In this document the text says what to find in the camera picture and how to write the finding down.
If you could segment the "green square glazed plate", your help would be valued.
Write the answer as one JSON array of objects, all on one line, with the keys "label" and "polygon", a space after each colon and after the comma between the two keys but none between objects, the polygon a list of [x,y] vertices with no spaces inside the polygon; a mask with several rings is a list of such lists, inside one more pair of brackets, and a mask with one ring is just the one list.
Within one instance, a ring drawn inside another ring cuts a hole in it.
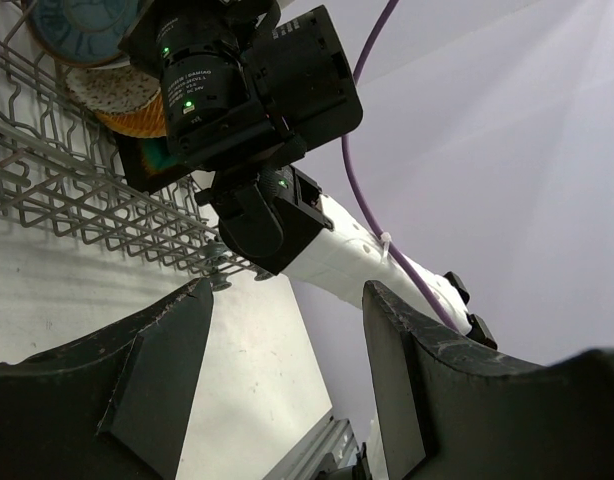
[{"label": "green square glazed plate", "polygon": [[127,184],[136,191],[154,194],[191,174],[168,150],[167,139],[134,138],[113,134]]}]

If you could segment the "white plate striped rim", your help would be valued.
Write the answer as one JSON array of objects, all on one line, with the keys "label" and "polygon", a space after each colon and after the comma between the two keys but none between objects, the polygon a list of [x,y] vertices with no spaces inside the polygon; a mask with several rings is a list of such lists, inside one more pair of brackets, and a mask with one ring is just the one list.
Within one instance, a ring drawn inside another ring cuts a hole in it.
[{"label": "white plate striped rim", "polygon": [[127,67],[130,65],[130,59],[127,55],[121,54],[118,58],[112,59],[110,62],[103,63],[83,63],[83,62],[71,62],[64,58],[55,58],[55,61],[64,66],[79,68],[79,69],[93,69],[93,70],[108,70]]}]

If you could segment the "speckled beige oval plate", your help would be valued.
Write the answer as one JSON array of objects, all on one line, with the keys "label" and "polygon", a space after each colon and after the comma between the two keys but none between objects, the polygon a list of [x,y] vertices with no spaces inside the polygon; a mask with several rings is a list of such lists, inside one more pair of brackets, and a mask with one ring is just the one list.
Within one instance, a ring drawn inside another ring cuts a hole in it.
[{"label": "speckled beige oval plate", "polygon": [[136,112],[160,92],[156,78],[125,66],[113,69],[72,69],[65,76],[72,98],[94,112],[126,114]]}]

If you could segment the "dark teal round plate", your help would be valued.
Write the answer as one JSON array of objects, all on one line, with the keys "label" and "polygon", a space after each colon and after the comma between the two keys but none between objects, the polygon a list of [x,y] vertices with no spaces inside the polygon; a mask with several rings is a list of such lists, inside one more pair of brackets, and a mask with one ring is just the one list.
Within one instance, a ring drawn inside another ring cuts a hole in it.
[{"label": "dark teal round plate", "polygon": [[71,62],[110,62],[123,54],[118,43],[136,20],[138,0],[23,1],[26,24],[49,55]]}]

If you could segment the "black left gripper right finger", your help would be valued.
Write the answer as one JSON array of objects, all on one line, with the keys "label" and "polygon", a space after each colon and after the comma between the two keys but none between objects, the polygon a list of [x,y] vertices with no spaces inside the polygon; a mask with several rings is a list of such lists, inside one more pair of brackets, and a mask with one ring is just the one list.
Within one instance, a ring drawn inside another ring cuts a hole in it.
[{"label": "black left gripper right finger", "polygon": [[363,325],[392,479],[614,479],[614,350],[500,353],[368,282]]}]

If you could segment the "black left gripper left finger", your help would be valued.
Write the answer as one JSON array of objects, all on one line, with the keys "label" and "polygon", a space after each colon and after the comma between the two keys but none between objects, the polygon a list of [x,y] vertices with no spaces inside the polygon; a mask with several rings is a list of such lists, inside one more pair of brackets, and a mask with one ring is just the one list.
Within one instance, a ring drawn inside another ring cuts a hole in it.
[{"label": "black left gripper left finger", "polygon": [[196,279],[89,335],[0,363],[0,479],[174,478],[213,304]]}]

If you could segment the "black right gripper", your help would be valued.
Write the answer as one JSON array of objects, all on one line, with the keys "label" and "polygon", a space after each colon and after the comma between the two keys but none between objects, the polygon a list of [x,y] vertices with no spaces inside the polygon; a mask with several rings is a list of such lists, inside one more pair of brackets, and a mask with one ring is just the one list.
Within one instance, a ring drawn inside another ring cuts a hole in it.
[{"label": "black right gripper", "polygon": [[274,168],[270,69],[255,49],[274,1],[149,1],[122,37],[131,64],[160,83],[170,154],[186,168]]}]

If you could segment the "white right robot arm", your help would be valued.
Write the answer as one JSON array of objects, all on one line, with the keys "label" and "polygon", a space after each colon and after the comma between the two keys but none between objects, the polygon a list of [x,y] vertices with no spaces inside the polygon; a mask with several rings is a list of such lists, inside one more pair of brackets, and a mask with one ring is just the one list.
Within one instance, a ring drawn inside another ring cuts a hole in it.
[{"label": "white right robot arm", "polygon": [[328,10],[282,21],[275,1],[149,1],[120,50],[160,85],[165,145],[124,156],[130,185],[154,192],[211,175],[195,196],[220,240],[261,277],[283,274],[360,306],[369,280],[488,347],[454,273],[400,253],[361,225],[296,164],[346,141],[363,118],[356,79]]}]

